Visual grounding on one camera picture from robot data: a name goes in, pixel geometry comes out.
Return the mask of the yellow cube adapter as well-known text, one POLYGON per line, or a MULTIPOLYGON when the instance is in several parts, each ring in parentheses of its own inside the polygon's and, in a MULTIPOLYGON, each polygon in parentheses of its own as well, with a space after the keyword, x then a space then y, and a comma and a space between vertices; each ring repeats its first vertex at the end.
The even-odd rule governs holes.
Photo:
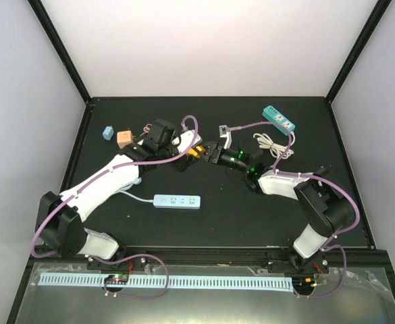
POLYGON ((197 145, 197 146, 195 146, 193 148, 190 148, 187 151, 187 153, 186 153, 187 156, 191 156, 191 157, 194 157, 196 159, 200 159, 205 154, 206 154, 206 149, 203 146, 201 146, 201 145, 197 145))

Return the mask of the light blue power strip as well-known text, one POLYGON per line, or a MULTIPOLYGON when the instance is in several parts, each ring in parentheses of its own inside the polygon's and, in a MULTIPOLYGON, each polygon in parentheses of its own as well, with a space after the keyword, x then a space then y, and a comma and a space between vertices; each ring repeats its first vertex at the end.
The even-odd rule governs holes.
POLYGON ((153 206, 159 209, 200 209, 201 197, 194 195, 156 194, 153 206))

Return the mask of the peach dragon cube adapter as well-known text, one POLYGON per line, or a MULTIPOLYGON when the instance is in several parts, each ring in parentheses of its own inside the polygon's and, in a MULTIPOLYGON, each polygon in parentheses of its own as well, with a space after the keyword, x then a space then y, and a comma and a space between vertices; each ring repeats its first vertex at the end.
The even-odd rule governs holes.
POLYGON ((117 132, 117 145, 119 149, 123 149, 125 146, 134 142, 135 136, 131 130, 124 130, 117 132))

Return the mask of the teal power strip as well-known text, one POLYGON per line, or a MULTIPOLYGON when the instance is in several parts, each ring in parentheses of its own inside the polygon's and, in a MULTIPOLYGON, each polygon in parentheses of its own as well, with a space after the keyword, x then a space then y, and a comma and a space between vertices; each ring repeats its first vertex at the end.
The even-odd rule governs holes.
POLYGON ((262 116, 269 122, 275 123, 276 128, 284 135, 295 131, 293 124, 287 117, 280 113, 274 106, 269 105, 262 111, 262 116))

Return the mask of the small blue plug adapter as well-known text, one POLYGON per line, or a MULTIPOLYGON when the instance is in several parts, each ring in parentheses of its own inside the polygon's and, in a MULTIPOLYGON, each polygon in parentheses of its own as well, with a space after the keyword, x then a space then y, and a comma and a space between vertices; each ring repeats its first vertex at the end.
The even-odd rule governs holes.
POLYGON ((102 136, 105 140, 111 140, 114 135, 114 130, 112 126, 106 126, 102 132, 102 136))

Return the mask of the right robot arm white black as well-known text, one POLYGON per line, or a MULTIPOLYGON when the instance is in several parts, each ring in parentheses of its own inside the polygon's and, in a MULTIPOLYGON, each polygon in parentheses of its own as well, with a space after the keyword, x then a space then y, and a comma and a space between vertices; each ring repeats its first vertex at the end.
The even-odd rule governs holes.
POLYGON ((309 268, 320 250, 359 223, 359 208, 328 169, 314 173, 272 169, 264 164, 263 149, 253 138, 242 140, 237 151, 211 141, 203 143, 198 152, 209 163, 242 172, 253 192, 299 202, 307 225, 288 250, 288 264, 294 272, 309 268))

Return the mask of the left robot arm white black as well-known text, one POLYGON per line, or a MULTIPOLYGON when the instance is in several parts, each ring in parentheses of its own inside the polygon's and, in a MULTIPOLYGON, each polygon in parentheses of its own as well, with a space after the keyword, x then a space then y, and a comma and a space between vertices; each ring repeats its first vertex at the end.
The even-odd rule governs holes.
POLYGON ((40 201, 30 253, 35 258, 77 254, 101 258, 110 269, 126 262, 126 253, 112 235, 85 227, 90 214, 126 186, 137 184, 143 174, 158 165, 186 159, 201 143, 199 125, 181 132, 174 124, 157 119, 149 131, 126 144, 102 169, 82 183, 59 194, 46 193, 40 201))

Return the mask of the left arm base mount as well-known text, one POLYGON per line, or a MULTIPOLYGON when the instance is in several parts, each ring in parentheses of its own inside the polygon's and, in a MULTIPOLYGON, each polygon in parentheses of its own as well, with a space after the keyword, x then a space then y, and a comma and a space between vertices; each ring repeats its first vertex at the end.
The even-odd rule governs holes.
POLYGON ((90 256, 86 264, 87 269, 100 271, 101 273, 115 271, 119 274, 124 274, 131 273, 133 270, 139 270, 149 261, 149 257, 146 255, 135 254, 128 256, 127 253, 124 247, 119 247, 113 256, 107 260, 100 261, 96 257, 90 256))

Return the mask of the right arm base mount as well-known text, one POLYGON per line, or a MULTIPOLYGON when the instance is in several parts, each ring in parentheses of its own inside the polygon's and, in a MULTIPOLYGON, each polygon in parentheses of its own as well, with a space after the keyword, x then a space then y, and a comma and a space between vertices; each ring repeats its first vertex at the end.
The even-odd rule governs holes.
POLYGON ((265 265, 270 273, 284 273, 292 275, 314 275, 320 272, 328 274, 328 265, 323 252, 304 259, 295 250, 273 249, 266 252, 265 265))

